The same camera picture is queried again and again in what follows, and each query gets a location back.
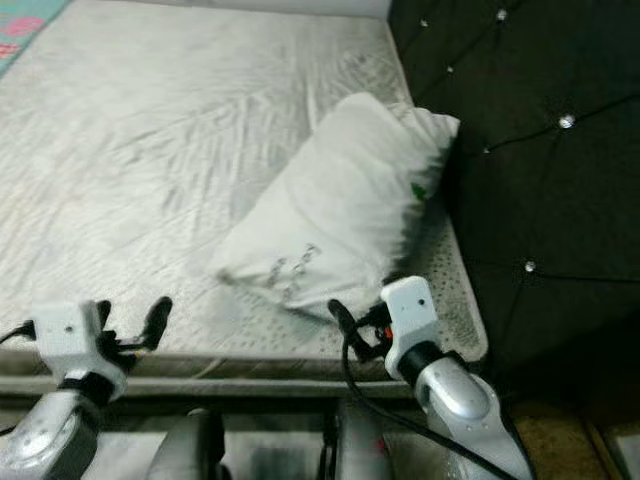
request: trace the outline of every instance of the white mattress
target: white mattress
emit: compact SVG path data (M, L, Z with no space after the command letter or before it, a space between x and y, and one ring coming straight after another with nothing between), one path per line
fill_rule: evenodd
M378 20L73 2L0 79L0 332L35 302L108 298L109 326L129 336L168 294L160 356L337 359L334 325L206 266L359 91L410 102ZM432 284L445 345L478 360L486 338L450 223L437 203L429 215L411 270Z

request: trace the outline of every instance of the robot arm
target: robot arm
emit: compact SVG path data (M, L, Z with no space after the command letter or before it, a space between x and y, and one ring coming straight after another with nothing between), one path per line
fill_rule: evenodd
M33 312L36 342L58 381L20 422L0 452L0 478L80 479L96 452L100 408L126 389L134 352L154 350L167 324L172 302L161 298L150 310L143 333L117 340L103 331L108 302L62 303Z
M396 380L406 381L427 414L429 427L480 455L504 472L522 480L533 478L532 470L517 438L505 428L500 402L493 388L471 374L455 354L440 349L437 322L429 285L424 278L408 277L385 286L381 298L386 311L376 307L368 323L378 327L385 368ZM340 309L330 307L336 315ZM353 320L336 315L345 333L353 331ZM356 354L368 360L372 351L355 335ZM495 479L496 477L463 458L452 454L449 475L457 479Z

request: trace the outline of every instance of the pillowcase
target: pillowcase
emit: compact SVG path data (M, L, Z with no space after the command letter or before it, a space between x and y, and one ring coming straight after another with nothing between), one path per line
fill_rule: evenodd
M406 256L459 121L368 93L341 101L229 233L213 259L224 283L331 319L364 314Z

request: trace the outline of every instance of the pillow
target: pillow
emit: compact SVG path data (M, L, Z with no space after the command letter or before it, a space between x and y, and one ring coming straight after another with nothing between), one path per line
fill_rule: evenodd
M229 233L213 269L286 308L357 315L406 256L459 121L367 93L347 97Z

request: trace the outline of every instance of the black headboard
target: black headboard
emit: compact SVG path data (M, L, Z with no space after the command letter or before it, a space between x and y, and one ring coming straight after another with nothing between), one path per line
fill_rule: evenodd
M636 0L393 3L415 102L462 120L444 188L501 374L640 325L639 18Z

